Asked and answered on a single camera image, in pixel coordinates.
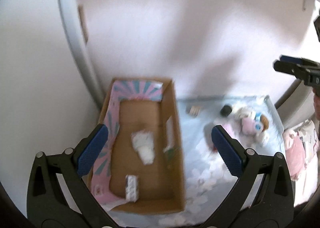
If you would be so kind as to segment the brown cardboard box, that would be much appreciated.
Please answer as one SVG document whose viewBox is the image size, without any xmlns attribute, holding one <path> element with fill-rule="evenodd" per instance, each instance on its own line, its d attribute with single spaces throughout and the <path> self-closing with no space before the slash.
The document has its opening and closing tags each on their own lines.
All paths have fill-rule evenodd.
<svg viewBox="0 0 320 228">
<path fill-rule="evenodd" d="M 99 122 L 108 128 L 108 137 L 88 186 L 101 207 L 136 214 L 183 211 L 183 151 L 174 82 L 113 79 Z"/>
</svg>

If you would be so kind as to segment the small black round object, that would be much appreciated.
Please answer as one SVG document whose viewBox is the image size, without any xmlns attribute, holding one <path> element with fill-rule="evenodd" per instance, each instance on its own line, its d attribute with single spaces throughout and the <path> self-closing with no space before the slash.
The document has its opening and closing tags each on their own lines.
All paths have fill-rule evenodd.
<svg viewBox="0 0 320 228">
<path fill-rule="evenodd" d="M 222 117 L 228 117 L 233 111 L 233 108 L 229 104 L 225 104 L 221 110 L 220 110 L 220 115 Z"/>
</svg>

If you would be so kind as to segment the small wooden block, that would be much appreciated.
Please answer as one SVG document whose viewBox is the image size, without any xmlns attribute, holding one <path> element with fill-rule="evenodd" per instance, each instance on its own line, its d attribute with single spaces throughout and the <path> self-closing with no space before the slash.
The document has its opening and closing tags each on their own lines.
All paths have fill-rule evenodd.
<svg viewBox="0 0 320 228">
<path fill-rule="evenodd" d="M 196 117 L 200 113 L 200 111 L 201 111 L 201 107 L 200 106 L 192 105 L 192 106 L 187 108 L 187 113 L 190 116 L 193 116 L 193 117 Z"/>
</svg>

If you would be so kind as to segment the pink fluffy cloth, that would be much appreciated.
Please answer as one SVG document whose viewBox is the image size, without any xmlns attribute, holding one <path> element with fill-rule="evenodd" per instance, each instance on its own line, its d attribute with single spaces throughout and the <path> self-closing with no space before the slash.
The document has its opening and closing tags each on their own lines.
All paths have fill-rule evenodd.
<svg viewBox="0 0 320 228">
<path fill-rule="evenodd" d="M 215 125 L 210 134 L 213 151 L 221 152 L 231 148 L 231 140 L 237 139 L 237 135 L 230 123 Z"/>
</svg>

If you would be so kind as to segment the plush doll toy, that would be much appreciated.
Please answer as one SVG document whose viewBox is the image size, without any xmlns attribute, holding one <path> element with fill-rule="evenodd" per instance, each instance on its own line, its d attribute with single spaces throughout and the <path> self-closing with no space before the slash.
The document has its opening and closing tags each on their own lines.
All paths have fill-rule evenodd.
<svg viewBox="0 0 320 228">
<path fill-rule="evenodd" d="M 255 142 L 263 147 L 267 145 L 269 141 L 267 131 L 270 122 L 262 112 L 244 106 L 234 113 L 234 118 L 240 122 L 240 130 L 243 135 L 253 137 Z"/>
</svg>

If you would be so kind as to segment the white spotted sock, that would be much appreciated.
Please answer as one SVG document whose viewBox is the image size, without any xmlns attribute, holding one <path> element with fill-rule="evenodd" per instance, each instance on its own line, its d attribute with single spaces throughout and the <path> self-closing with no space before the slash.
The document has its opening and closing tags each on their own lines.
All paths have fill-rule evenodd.
<svg viewBox="0 0 320 228">
<path fill-rule="evenodd" d="M 132 147 L 144 165 L 151 165 L 155 159 L 153 132 L 140 130 L 131 134 Z"/>
</svg>

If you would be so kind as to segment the light blue floral blanket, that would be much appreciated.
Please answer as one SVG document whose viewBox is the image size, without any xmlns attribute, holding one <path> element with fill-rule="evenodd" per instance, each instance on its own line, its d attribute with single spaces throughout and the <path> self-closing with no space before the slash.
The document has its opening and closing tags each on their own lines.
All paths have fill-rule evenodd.
<svg viewBox="0 0 320 228">
<path fill-rule="evenodd" d="M 293 218 L 289 171 L 282 154 L 265 156 L 244 149 L 221 126 L 211 131 L 229 172 L 237 177 L 221 204 L 205 202 L 208 217 L 196 221 L 186 212 L 182 140 L 177 108 L 172 98 L 160 102 L 123 101 L 119 132 L 114 139 L 109 188 L 125 194 L 125 176 L 138 177 L 139 198 L 109 214 L 128 227 L 160 227 L 162 218 L 182 217 L 174 227 L 286 227 Z"/>
</svg>

